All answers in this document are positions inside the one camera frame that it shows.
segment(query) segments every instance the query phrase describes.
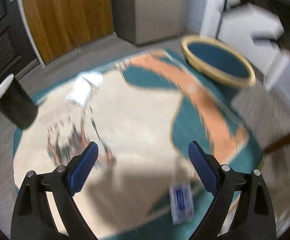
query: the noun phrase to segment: black container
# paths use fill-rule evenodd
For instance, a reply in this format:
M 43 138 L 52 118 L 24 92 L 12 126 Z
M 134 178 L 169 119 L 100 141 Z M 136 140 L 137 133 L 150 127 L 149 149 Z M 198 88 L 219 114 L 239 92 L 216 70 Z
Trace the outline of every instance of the black container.
M 0 111 L 22 130 L 30 127 L 37 116 L 38 107 L 13 74 L 0 84 Z

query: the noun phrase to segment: teal rug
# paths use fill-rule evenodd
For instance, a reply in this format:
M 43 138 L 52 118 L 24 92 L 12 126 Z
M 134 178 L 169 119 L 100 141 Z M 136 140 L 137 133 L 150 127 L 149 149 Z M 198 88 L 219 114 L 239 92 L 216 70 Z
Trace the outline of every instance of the teal rug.
M 103 74 L 104 84 L 84 109 L 66 101 L 75 77 L 32 97 L 40 104 L 37 120 L 14 135 L 16 187 L 28 170 L 51 172 L 95 141 L 101 158 L 74 197 L 95 235 L 188 239 L 213 200 L 190 165 L 189 143 L 196 140 L 220 163 L 250 173 L 263 158 L 254 136 L 215 85 L 172 51 L 144 51 L 91 70 Z M 175 181 L 191 183 L 195 209 L 192 221 L 179 225 L 169 209 L 168 185 Z

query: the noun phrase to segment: blue label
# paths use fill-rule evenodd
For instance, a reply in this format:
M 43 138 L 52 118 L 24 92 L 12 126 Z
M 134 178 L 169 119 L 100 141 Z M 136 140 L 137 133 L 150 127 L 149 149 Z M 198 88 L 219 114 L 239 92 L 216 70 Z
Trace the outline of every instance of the blue label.
M 178 205 L 178 208 L 179 209 L 185 209 L 183 190 L 177 189 L 176 190 L 176 196 L 177 196 L 177 205 Z

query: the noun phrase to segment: chair leg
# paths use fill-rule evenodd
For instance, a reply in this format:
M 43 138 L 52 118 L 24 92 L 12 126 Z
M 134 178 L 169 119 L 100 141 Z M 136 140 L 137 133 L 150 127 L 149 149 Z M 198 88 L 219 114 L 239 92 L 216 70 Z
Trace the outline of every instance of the chair leg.
M 289 145 L 290 144 L 290 133 L 286 136 L 284 136 L 283 138 L 280 138 L 279 140 L 277 140 L 276 142 L 272 143 L 271 145 L 269 145 L 265 150 L 264 150 L 264 154 L 269 154 L 271 152 L 274 152 L 280 148 L 282 148 L 283 146 Z

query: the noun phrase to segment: white wall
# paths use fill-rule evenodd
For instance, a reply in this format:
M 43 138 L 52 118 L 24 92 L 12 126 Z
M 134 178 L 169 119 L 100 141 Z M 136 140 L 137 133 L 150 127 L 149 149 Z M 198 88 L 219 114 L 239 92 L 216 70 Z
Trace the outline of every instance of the white wall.
M 224 0 L 207 0 L 200 34 L 214 38 L 223 10 Z
M 187 28 L 200 32 L 205 15 L 206 0 L 189 0 Z

